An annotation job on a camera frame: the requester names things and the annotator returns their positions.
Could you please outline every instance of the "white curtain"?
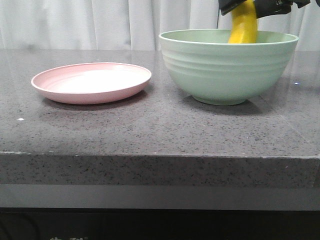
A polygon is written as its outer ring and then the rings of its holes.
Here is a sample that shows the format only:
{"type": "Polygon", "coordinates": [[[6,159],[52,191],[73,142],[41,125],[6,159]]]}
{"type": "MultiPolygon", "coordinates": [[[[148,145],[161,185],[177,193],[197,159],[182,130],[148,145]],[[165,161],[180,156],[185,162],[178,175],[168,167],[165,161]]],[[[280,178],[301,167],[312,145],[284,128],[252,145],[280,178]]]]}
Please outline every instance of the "white curtain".
{"type": "MultiPolygon", "coordinates": [[[[315,0],[261,18],[259,30],[298,35],[299,51],[320,51],[315,0]]],[[[0,0],[0,48],[159,50],[158,35],[231,28],[218,0],[0,0]]]]}

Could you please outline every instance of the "bowl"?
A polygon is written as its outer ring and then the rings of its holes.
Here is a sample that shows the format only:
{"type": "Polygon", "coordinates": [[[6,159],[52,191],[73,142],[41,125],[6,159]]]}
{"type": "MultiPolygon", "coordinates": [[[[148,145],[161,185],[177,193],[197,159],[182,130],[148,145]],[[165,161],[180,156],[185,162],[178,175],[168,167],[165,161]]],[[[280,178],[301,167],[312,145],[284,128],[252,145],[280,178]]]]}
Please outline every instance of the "bowl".
{"type": "Polygon", "coordinates": [[[277,82],[299,39],[258,31],[256,43],[230,44],[229,36],[228,29],[161,33],[161,53],[176,85],[203,103],[240,104],[277,82]]]}

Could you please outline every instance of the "plate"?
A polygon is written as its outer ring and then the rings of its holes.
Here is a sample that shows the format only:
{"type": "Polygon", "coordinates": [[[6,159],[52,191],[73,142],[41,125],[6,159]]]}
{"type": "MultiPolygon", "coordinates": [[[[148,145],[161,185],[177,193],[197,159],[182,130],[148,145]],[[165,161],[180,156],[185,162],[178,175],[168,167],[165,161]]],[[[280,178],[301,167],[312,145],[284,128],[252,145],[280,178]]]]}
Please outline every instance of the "plate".
{"type": "Polygon", "coordinates": [[[102,104],[131,97],[142,91],[151,72],[138,65],[92,62],[43,71],[31,80],[45,98],[65,104],[102,104]]]}

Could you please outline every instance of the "banana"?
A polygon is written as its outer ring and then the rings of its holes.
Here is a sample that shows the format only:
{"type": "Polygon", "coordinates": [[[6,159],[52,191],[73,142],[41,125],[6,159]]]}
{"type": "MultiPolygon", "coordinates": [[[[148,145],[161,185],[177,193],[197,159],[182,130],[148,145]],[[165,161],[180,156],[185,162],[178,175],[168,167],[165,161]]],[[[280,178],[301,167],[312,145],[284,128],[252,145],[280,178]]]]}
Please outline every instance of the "banana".
{"type": "Polygon", "coordinates": [[[231,11],[232,29],[229,44],[253,44],[257,39],[258,21],[253,0],[246,0],[231,11]]]}

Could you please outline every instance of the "gray granite countertop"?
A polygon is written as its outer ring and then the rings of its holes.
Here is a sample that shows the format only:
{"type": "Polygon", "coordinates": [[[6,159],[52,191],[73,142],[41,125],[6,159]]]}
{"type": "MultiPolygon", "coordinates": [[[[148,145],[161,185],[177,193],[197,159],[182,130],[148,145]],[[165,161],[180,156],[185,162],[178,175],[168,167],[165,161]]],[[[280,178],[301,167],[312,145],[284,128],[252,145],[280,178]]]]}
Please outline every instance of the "gray granite countertop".
{"type": "Polygon", "coordinates": [[[264,188],[319,186],[320,52],[296,52],[277,84],[234,106],[194,100],[157,51],[0,51],[2,184],[264,188]],[[120,62],[152,72],[140,93],[70,105],[40,96],[39,72],[120,62]]]}

